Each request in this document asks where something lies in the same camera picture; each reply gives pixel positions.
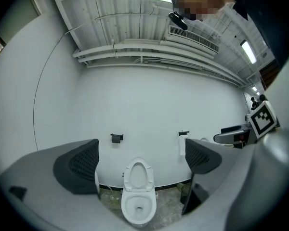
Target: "floor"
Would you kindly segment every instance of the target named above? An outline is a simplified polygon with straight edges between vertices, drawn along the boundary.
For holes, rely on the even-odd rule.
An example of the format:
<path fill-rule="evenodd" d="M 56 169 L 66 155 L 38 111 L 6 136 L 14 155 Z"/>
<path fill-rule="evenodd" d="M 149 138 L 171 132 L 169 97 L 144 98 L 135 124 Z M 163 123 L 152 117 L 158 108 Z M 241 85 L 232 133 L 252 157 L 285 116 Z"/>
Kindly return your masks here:
<path fill-rule="evenodd" d="M 180 202 L 181 192 L 178 188 L 160 190 L 158 192 L 155 216 L 142 228 L 144 231 L 157 230 L 179 221 L 182 216 L 183 204 Z M 121 192 L 100 189 L 101 202 L 117 217 L 125 220 L 121 211 Z"/>

